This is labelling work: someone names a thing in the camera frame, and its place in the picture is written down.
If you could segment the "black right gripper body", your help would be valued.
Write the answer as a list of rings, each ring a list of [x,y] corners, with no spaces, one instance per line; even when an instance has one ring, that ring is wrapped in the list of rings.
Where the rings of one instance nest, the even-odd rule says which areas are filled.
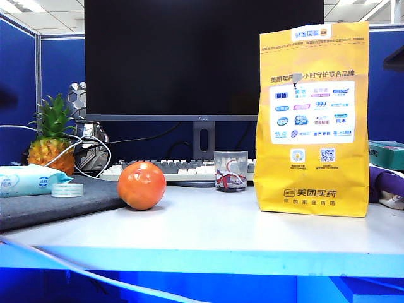
[[[383,60],[383,69],[390,71],[404,71],[404,46],[386,56]]]

